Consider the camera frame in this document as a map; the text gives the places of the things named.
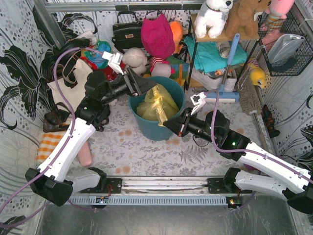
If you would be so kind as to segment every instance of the metal floor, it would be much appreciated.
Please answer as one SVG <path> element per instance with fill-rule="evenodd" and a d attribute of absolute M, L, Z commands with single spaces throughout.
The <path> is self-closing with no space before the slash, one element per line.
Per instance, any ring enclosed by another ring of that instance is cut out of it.
<path fill-rule="evenodd" d="M 37 235 L 293 235 L 287 204 L 257 196 L 246 208 L 224 206 L 107 206 L 100 212 L 49 205 Z"/>

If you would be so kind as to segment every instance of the teal bucket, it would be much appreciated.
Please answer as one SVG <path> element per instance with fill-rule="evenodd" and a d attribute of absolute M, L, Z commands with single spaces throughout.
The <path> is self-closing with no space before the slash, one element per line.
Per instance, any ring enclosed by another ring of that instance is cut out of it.
<path fill-rule="evenodd" d="M 173 100 L 180 108 L 178 113 L 174 115 L 172 118 L 176 118 L 182 112 L 185 106 L 185 94 L 180 85 L 172 79 L 167 77 L 150 77 L 149 79 L 161 84 L 165 87 L 165 89 L 171 94 Z M 172 131 L 167 129 L 164 126 L 158 126 L 158 121 L 149 121 L 139 117 L 136 114 L 137 106 L 143 101 L 145 95 L 137 96 L 137 97 L 130 97 L 129 98 L 129 107 L 134 114 L 136 121 L 138 123 L 139 129 L 143 136 L 146 138 L 153 140 L 153 141 L 166 141 L 168 140 L 171 135 L 173 134 Z"/>

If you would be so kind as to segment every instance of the blue mop handle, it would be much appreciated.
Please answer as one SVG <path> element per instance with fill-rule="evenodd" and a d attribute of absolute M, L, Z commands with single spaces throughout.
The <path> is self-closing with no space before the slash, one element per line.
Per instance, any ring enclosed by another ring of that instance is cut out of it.
<path fill-rule="evenodd" d="M 229 52 L 229 56 L 228 56 L 228 60 L 227 60 L 227 64 L 228 65 L 231 65 L 233 63 L 233 59 L 234 59 L 234 56 L 235 56 L 235 52 L 236 52 L 236 49 L 237 49 L 237 45 L 238 45 L 239 39 L 240 39 L 240 34 L 236 33 L 235 36 L 234 36 L 233 42 L 231 44 L 231 47 L 230 47 L 230 52 Z"/>

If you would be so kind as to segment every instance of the teal towel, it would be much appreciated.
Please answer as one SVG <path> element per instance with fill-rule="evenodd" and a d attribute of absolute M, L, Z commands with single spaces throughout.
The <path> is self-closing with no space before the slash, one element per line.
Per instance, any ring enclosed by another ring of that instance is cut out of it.
<path fill-rule="evenodd" d="M 192 37 L 186 37 L 184 41 L 187 44 L 188 51 L 192 57 L 195 40 Z M 244 63 L 246 58 L 246 52 L 238 44 L 232 65 Z M 220 56 L 219 51 L 215 46 L 215 42 L 198 43 L 197 54 L 194 62 L 196 70 L 208 73 L 225 68 L 226 65 L 227 59 Z"/>

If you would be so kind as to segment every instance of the yellow plastic bag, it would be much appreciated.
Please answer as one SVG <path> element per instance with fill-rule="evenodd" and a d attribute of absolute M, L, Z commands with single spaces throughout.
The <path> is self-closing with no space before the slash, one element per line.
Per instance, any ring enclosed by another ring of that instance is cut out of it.
<path fill-rule="evenodd" d="M 143 102 L 137 107 L 137 115 L 150 121 L 159 121 L 162 126 L 165 121 L 177 114 L 179 108 L 164 86 L 157 84 L 150 89 Z"/>

